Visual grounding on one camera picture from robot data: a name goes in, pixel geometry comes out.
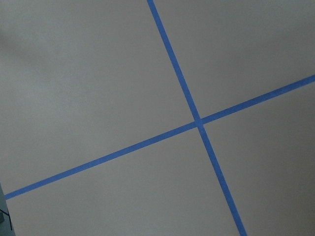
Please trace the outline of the brown paper table cover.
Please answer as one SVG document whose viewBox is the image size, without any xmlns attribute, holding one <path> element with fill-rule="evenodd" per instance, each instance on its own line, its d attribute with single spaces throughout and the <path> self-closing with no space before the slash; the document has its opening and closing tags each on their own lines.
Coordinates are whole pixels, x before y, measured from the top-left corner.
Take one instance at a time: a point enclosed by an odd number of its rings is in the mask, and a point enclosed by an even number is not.
<svg viewBox="0 0 315 236">
<path fill-rule="evenodd" d="M 154 4 L 247 235 L 314 235 L 314 1 Z M 238 235 L 148 1 L 1 1 L 4 193 L 122 149 L 8 199 L 16 235 Z"/>
</svg>

